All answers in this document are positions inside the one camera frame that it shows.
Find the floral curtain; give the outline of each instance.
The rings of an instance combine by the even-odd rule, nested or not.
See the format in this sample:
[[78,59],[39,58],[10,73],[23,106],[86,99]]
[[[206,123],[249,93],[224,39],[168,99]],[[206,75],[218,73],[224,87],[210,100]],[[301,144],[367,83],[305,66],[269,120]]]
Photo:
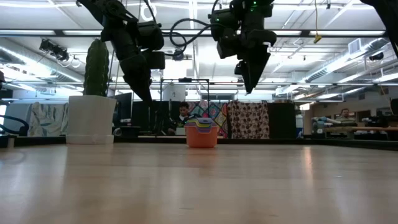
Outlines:
[[267,103],[228,104],[233,139],[269,139]]

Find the patterned fabric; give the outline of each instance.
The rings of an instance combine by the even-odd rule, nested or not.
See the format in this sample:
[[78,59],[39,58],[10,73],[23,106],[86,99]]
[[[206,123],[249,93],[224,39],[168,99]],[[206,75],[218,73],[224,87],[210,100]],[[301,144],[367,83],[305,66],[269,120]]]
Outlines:
[[199,114],[202,118],[211,118],[220,127],[218,135],[224,138],[228,137],[228,126],[226,122],[226,103],[210,102],[209,110],[207,110],[207,101],[188,102],[190,114]]
[[27,122],[29,123],[28,136],[49,137],[67,133],[69,104],[40,104],[31,105]]
[[233,139],[269,139],[267,103],[228,104]]

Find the air duct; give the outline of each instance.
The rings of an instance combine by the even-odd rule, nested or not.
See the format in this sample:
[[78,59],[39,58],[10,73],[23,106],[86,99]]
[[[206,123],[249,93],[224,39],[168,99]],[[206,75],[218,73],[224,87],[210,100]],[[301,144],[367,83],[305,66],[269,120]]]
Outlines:
[[[349,44],[349,49],[339,54],[337,57],[325,62],[323,65],[314,68],[309,71],[307,75],[301,79],[300,83],[309,83],[317,78],[328,75],[338,69],[341,69],[350,63],[354,62],[355,59],[360,57],[371,56],[389,43],[388,39],[378,38],[374,39],[356,39],[354,42]],[[284,86],[278,88],[278,93],[286,94],[295,90],[296,86]]]
[[40,61],[38,63],[39,65],[42,65],[46,69],[53,72],[58,72],[58,75],[67,77],[75,82],[82,82],[84,80],[83,75],[80,75],[79,73],[74,72],[68,68],[63,68],[57,62],[53,62],[45,57],[43,58],[43,56],[5,38],[0,39],[0,50],[2,50],[3,52],[7,52],[13,57],[17,57],[23,61],[25,61],[24,59],[31,60],[33,62]]

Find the white planter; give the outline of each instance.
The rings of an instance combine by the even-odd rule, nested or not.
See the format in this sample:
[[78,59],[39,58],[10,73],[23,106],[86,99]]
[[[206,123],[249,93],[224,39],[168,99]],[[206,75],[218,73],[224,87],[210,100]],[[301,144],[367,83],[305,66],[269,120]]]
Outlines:
[[115,106],[103,96],[69,96],[67,144],[113,144]]

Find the computer monitor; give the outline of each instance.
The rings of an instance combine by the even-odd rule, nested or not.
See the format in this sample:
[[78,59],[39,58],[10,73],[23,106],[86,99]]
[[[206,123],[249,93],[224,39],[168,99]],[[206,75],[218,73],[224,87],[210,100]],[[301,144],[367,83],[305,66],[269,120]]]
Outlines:
[[112,96],[117,102],[113,114],[113,122],[119,123],[121,119],[131,118],[132,93]]

